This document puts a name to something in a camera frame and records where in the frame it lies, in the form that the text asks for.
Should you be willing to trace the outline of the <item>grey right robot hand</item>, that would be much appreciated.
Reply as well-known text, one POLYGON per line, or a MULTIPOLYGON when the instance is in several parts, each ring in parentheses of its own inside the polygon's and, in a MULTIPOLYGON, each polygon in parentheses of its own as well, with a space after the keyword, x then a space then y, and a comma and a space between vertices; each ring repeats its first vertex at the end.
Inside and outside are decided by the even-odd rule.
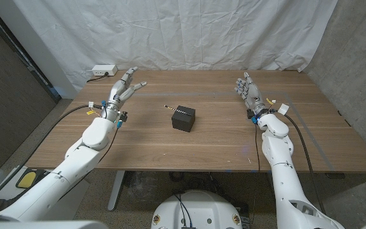
POLYGON ((247 72, 244 72, 244 79, 237 79, 234 90, 244 100, 247 107, 248 119, 251 119, 251 117, 258 119, 268 113, 268 108, 262 101, 261 92, 247 72))

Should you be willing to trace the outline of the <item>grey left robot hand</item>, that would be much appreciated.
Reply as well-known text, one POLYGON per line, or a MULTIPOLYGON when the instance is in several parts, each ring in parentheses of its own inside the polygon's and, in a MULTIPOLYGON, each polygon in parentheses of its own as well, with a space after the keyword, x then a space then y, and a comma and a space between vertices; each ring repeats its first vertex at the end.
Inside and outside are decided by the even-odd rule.
POLYGON ((138 67, 131 67, 127 70, 122 78, 118 80, 111 88, 109 98, 105 104, 105 109, 102 111, 102 117, 115 121, 118 111, 123 104, 139 89, 147 85, 146 81, 140 82, 131 86, 133 74, 138 70, 138 67))

